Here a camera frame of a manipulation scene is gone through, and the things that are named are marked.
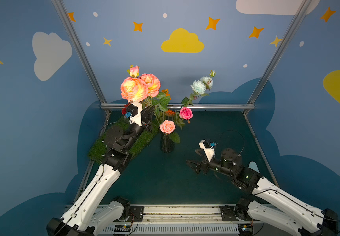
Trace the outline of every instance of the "pink rose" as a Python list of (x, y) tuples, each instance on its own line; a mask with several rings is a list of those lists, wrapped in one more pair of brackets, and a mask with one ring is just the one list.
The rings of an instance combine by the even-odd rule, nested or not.
[(142, 101), (148, 97), (148, 86), (139, 78), (127, 77), (120, 86), (122, 98), (131, 101)]
[(133, 78), (137, 77), (137, 74), (139, 73), (139, 67), (135, 66), (129, 69), (129, 75), (132, 76)]
[(159, 125), (159, 129), (164, 133), (170, 134), (175, 130), (175, 124), (171, 120), (165, 120)]
[(182, 107), (182, 109), (179, 111), (179, 117), (182, 119), (189, 120), (192, 118), (192, 111), (190, 108)]
[(157, 96), (161, 87), (159, 79), (154, 74), (142, 74), (140, 78), (148, 85), (148, 96)]

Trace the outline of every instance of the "white cloud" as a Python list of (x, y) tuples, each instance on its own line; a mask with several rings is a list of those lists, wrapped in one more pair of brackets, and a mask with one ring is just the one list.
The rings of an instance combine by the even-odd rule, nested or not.
[[(302, 0), (237, 0), (236, 8), (244, 14), (294, 15)], [(312, 0), (306, 13), (317, 7), (319, 0)]]
[(32, 38), (36, 56), (34, 72), (38, 79), (46, 81), (64, 65), (72, 55), (72, 46), (55, 33), (36, 32)]

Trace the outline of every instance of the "vent grille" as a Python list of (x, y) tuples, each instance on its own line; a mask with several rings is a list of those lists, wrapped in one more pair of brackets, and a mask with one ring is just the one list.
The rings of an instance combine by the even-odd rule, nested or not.
[[(141, 224), (132, 234), (237, 234), (237, 224)], [(101, 234), (114, 233), (115, 225), (109, 225), (102, 230)], [(119, 232), (119, 234), (129, 234), (130, 232)]]

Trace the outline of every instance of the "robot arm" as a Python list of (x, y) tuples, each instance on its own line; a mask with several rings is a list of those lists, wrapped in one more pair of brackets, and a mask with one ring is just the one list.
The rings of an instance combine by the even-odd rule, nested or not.
[(237, 210), (244, 212), (250, 219), (262, 220), (297, 236), (337, 235), (337, 214), (332, 210), (326, 209), (322, 211), (319, 208), (310, 206), (275, 186), (260, 173), (242, 166), (242, 157), (233, 149), (227, 148), (223, 150), (220, 160), (216, 160), (214, 154), (210, 160), (208, 155), (211, 154), (209, 153), (208, 145), (200, 145), (200, 147), (202, 149), (195, 152), (203, 156), (204, 160), (202, 162), (186, 161), (196, 174), (201, 171), (206, 174), (209, 170), (213, 170), (229, 176), (232, 183), (248, 195), (252, 194), (260, 197), (282, 211), (268, 209), (256, 201), (246, 199), (246, 204), (237, 204), (241, 206), (241, 209), (237, 208)]
[(93, 236), (107, 225), (129, 217), (130, 202), (117, 197), (108, 207), (94, 214), (97, 206), (112, 184), (120, 177), (131, 160), (128, 150), (133, 146), (144, 130), (152, 131), (154, 107), (142, 109), (142, 105), (134, 102), (127, 107), (126, 117), (130, 118), (130, 126), (123, 130), (113, 126), (106, 131), (102, 141), (110, 149), (106, 149), (102, 165), (82, 195), (73, 206), (63, 214), (61, 219), (52, 218), (47, 224), (49, 236)]

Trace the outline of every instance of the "black vase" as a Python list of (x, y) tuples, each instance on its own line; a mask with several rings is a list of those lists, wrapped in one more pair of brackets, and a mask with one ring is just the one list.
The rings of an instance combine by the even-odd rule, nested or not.
[(169, 153), (174, 150), (175, 144), (171, 140), (170, 135), (162, 133), (159, 146), (161, 148), (161, 151), (163, 151), (164, 153)]

